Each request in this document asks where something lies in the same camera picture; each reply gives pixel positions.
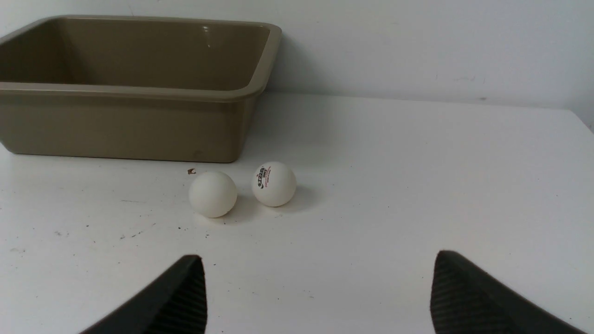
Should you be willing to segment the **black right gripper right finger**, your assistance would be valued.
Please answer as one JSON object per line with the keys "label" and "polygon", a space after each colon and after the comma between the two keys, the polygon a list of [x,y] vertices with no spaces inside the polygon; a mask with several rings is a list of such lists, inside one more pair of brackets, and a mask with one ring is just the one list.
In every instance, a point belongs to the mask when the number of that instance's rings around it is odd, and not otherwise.
{"label": "black right gripper right finger", "polygon": [[579,334],[452,250],[437,253],[429,300],[437,334]]}

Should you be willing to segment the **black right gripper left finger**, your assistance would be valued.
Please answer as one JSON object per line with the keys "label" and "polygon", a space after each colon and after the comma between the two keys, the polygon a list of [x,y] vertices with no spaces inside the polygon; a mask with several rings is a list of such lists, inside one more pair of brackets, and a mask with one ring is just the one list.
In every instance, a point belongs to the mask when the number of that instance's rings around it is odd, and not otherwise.
{"label": "black right gripper left finger", "polygon": [[202,259],[184,255],[83,334],[203,334],[207,321]]}

